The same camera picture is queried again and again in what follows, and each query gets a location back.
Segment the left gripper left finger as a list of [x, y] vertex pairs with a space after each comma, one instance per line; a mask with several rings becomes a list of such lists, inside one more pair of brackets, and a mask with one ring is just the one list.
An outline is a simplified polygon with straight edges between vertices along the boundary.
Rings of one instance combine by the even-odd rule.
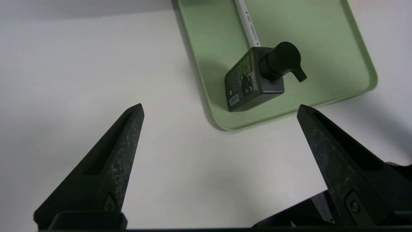
[[143, 125], [136, 104], [116, 120], [34, 212], [40, 231], [122, 231], [122, 206]]

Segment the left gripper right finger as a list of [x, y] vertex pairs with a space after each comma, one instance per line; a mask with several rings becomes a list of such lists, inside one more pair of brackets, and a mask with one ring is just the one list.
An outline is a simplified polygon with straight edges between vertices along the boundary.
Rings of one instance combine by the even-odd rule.
[[384, 162], [312, 107], [297, 119], [344, 226], [411, 226], [411, 165]]

